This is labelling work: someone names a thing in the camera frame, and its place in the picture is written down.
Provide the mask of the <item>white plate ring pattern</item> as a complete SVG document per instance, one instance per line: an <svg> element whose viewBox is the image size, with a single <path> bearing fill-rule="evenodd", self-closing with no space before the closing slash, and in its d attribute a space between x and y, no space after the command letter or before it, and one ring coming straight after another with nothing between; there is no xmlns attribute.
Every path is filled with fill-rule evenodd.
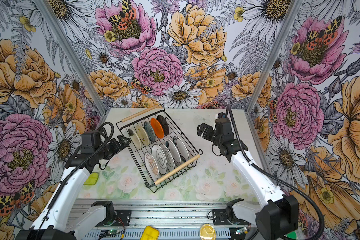
<svg viewBox="0 0 360 240"><path fill-rule="evenodd" d="M164 151L159 145L153 145L152 154L155 157L155 160L158 163L159 172L161 175L165 175L168 170L167 160L164 154Z"/></svg>

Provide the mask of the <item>white plate orange sunburst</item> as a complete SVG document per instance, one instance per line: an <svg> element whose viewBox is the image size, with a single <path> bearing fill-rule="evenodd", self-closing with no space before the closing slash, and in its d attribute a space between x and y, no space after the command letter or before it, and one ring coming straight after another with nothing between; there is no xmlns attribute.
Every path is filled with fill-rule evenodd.
<svg viewBox="0 0 360 240"><path fill-rule="evenodd" d="M144 163L152 180L153 181L158 180L160 178L158 164L151 153L149 152L144 153Z"/></svg>

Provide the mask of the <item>black wire dish rack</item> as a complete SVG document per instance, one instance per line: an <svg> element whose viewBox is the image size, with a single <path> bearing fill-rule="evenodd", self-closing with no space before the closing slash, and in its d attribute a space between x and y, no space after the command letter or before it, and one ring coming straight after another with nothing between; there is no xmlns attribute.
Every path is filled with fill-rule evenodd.
<svg viewBox="0 0 360 240"><path fill-rule="evenodd" d="M129 140L129 152L153 193L194 168L203 154L163 105L132 114L116 126Z"/></svg>

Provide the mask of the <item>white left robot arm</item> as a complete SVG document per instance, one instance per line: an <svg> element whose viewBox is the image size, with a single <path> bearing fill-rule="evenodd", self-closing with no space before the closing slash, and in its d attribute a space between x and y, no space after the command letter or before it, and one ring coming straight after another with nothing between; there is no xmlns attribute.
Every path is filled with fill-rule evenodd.
<svg viewBox="0 0 360 240"><path fill-rule="evenodd" d="M110 225L116 220L111 201L97 201L72 224L68 217L75 200L100 160L109 160L127 148L130 139L121 135L101 144L93 153L88 147L77 152L68 161L63 179L49 200L46 208L28 230L20 231L17 240L80 240L98 224Z"/></svg>

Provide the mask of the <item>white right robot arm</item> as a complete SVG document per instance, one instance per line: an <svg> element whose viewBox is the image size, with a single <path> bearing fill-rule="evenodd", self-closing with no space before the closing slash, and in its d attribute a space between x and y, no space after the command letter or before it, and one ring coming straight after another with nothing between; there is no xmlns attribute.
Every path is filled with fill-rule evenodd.
<svg viewBox="0 0 360 240"><path fill-rule="evenodd" d="M230 223L247 222L255 226L265 240L277 240L298 229L298 201L286 196L259 168L229 119L216 120L214 127L202 123L197 127L197 134L219 148L221 155L245 177L257 197L257 204L243 199L228 202L226 215Z"/></svg>

